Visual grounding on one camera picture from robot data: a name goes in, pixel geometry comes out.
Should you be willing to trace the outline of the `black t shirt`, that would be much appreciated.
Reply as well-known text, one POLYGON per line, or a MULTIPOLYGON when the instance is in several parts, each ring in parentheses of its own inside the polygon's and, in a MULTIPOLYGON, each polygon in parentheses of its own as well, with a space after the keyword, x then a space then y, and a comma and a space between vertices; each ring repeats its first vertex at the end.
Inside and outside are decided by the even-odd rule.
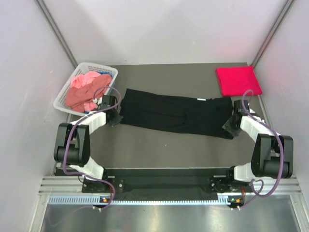
POLYGON ((232 140, 223 129, 233 113, 230 97, 199 100, 158 95, 127 89, 121 101, 120 115, 126 125, 167 131, 206 135, 232 140))

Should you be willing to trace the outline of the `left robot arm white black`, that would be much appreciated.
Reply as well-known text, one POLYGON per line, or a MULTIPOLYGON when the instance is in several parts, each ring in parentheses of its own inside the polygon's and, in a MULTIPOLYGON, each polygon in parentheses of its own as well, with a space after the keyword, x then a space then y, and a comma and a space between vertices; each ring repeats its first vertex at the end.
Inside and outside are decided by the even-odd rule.
POLYGON ((114 187, 107 178, 106 170, 91 157, 90 135, 97 129, 120 123, 122 117, 117 110, 92 111, 77 121, 61 123, 57 129, 54 160, 63 164, 66 175, 83 176, 98 191, 114 187))

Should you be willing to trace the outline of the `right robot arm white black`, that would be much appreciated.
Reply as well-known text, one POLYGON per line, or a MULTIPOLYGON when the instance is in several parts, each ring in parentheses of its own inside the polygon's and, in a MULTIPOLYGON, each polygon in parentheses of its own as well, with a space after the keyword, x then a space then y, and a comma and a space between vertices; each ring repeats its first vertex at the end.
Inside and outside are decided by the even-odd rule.
POLYGON ((251 161, 233 166, 225 178, 210 178, 212 190, 237 191, 250 185, 259 197, 268 197, 275 192, 281 179, 293 174, 294 142, 290 136, 280 135, 257 116, 237 113, 223 125, 223 129, 237 136, 246 132, 255 142, 251 161))

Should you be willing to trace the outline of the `crumpled pink t shirt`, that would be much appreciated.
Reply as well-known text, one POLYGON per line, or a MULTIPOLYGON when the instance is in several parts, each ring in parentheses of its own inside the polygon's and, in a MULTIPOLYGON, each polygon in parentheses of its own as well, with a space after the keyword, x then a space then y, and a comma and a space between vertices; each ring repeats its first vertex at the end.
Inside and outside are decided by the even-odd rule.
POLYGON ((97 108, 93 102, 94 94, 96 93, 97 99, 101 98, 108 88, 98 89, 109 86, 111 82, 112 76, 110 74, 100 74, 95 71, 72 77, 65 100, 66 106, 79 113, 88 113, 94 110, 97 108))

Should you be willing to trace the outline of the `folded red t shirt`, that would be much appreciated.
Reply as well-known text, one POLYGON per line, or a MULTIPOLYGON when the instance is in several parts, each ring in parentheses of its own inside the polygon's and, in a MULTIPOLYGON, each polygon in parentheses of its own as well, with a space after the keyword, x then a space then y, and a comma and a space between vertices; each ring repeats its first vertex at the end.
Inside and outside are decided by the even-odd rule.
POLYGON ((215 72, 224 97, 242 96, 249 89, 254 96, 263 93, 253 66, 221 67, 215 72))

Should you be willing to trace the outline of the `blue t shirt in basket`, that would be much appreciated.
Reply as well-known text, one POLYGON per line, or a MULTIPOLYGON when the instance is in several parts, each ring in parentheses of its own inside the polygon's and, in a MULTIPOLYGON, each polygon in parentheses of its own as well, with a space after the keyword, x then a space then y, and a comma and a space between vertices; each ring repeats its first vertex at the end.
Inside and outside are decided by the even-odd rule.
POLYGON ((103 72, 101 72, 101 71, 96 71, 96 72, 98 72, 99 74, 108 74, 108 75, 110 75, 110 76, 113 76, 113 73, 112 73, 112 72, 106 72, 106 71, 103 71, 103 72))

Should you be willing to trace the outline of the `white plastic laundry basket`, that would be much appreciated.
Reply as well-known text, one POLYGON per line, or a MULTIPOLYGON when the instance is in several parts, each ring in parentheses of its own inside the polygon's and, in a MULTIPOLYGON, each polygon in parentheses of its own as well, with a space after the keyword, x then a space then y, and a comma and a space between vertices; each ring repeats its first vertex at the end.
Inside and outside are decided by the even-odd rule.
POLYGON ((79 112, 71 110, 71 108, 66 105, 65 100, 66 100, 67 93, 70 89, 71 79, 74 76, 78 76, 80 74, 86 74, 90 71, 112 72, 113 76, 112 76, 112 81, 111 81, 110 86, 114 87, 115 80, 118 76, 118 70, 116 68, 101 65, 101 64, 96 64, 96 63, 82 62, 75 68, 75 70, 70 75, 70 77, 68 78, 68 80, 64 84, 63 88, 61 89, 61 91, 57 95, 56 99, 54 100, 53 106, 54 106, 55 109, 58 109, 62 112, 72 114, 72 115, 76 115, 76 116, 84 116, 85 115, 84 113, 79 113, 79 112))

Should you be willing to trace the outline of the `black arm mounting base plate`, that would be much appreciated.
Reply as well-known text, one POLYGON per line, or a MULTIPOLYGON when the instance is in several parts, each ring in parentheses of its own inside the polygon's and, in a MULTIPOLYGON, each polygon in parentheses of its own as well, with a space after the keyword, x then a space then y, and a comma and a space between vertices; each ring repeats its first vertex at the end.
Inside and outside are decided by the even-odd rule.
MULTIPOLYGON (((210 178, 225 178, 229 168, 107 169, 116 200, 214 200, 210 178)), ((250 186, 228 189, 228 195, 250 193, 250 186)))

